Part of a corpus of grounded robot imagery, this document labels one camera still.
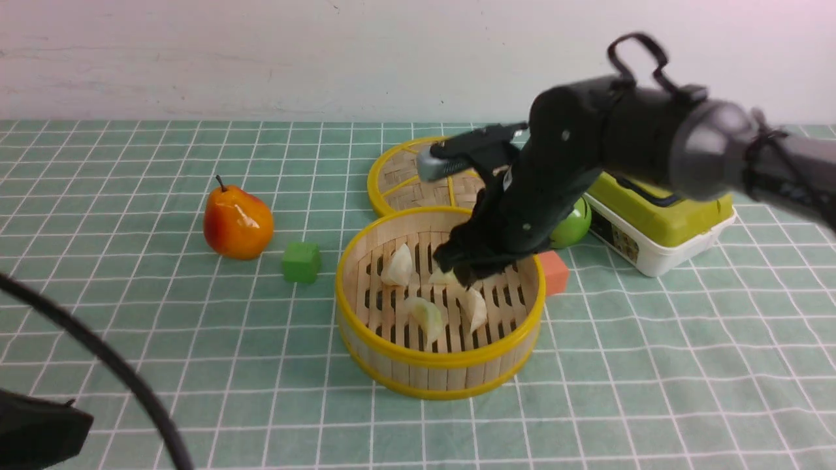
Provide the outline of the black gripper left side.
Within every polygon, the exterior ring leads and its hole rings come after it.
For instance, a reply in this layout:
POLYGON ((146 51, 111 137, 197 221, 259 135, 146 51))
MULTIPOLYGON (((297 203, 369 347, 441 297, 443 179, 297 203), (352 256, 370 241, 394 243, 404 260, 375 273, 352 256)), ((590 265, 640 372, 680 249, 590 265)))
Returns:
POLYGON ((95 419, 65 403, 1 390, 1 468, 45 469, 76 457, 95 419))

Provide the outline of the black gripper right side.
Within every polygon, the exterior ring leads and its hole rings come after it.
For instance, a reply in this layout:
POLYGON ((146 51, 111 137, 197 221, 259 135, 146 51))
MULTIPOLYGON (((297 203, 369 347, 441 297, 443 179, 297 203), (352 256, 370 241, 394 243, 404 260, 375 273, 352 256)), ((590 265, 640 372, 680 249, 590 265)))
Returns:
POLYGON ((465 289, 549 248, 550 235, 602 172, 596 149, 526 144, 479 193, 433 259, 465 289))

